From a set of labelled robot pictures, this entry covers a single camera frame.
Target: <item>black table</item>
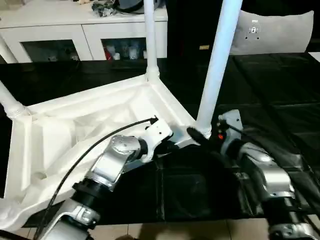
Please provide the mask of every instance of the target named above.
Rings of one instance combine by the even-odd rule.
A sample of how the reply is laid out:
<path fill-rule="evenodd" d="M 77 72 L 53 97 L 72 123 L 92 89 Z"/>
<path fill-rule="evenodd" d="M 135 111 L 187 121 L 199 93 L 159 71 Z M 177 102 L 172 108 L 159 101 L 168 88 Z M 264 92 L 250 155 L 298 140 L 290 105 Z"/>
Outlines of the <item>black table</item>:
<path fill-rule="evenodd" d="M 146 61 L 87 61 L 0 65 L 1 80 L 24 105 L 32 105 L 145 73 Z M 197 117 L 208 63 L 158 60 L 160 79 Z M 245 128 L 263 135 L 291 152 L 312 149 L 310 164 L 320 170 L 320 63 L 307 53 L 231 56 L 217 107 L 217 116 L 239 109 Z M 286 127 L 302 142 L 295 147 L 281 133 L 261 105 L 259 92 L 276 109 Z M 3 192 L 9 155 L 11 121 L 0 111 Z M 257 216 L 243 185 L 217 156 L 197 146 L 178 152 L 123 175 L 114 196 L 106 202 L 100 224 L 238 219 Z M 37 224 L 41 212 L 27 222 Z"/>

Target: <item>white metal pole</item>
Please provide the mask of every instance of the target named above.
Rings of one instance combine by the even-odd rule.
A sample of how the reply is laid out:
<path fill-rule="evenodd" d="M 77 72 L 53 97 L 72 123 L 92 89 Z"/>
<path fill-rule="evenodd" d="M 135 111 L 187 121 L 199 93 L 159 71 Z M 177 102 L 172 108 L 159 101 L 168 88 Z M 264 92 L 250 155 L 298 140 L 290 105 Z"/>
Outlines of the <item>white metal pole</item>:
<path fill-rule="evenodd" d="M 0 104 L 2 104 L 6 115 L 15 118 L 19 115 L 26 115 L 26 107 L 17 101 L 9 92 L 6 86 L 0 81 Z"/>
<path fill-rule="evenodd" d="M 223 0 L 195 127 L 211 133 L 211 121 L 225 73 L 243 0 Z"/>
<path fill-rule="evenodd" d="M 157 50 L 156 50 L 156 31 L 154 0 L 143 0 L 144 5 L 144 21 L 146 31 L 146 54 L 147 54 L 147 68 L 146 73 L 148 80 L 158 78 L 159 68 L 157 65 Z"/>

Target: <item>bottle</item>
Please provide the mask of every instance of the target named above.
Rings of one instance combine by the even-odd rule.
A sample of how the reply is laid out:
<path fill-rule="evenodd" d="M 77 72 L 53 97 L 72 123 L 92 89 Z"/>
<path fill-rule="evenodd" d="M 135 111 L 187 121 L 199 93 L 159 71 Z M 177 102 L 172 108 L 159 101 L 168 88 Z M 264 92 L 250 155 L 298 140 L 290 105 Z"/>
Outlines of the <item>bottle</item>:
<path fill-rule="evenodd" d="M 120 60 L 120 53 L 116 52 L 116 53 L 113 55 L 113 60 Z"/>
<path fill-rule="evenodd" d="M 138 59 L 138 50 L 135 46 L 129 47 L 129 58 L 131 60 L 136 60 Z"/>

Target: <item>glass cabinet door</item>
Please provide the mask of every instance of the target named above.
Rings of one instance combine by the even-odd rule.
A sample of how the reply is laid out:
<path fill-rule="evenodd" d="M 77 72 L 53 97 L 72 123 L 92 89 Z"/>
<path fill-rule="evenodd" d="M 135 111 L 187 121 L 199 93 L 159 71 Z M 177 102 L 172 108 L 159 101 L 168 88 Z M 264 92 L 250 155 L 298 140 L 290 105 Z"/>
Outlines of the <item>glass cabinet door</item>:
<path fill-rule="evenodd" d="M 138 60 L 147 58 L 146 38 L 101 39 L 106 60 Z"/>
<path fill-rule="evenodd" d="M 167 57 L 166 21 L 155 22 L 156 54 Z M 144 22 L 83 25 L 93 60 L 138 60 L 147 58 Z"/>
<path fill-rule="evenodd" d="M 19 63 L 93 59 L 81 25 L 3 28 L 0 34 Z"/>
<path fill-rule="evenodd" d="M 32 62 L 79 61 L 72 40 L 21 42 Z"/>

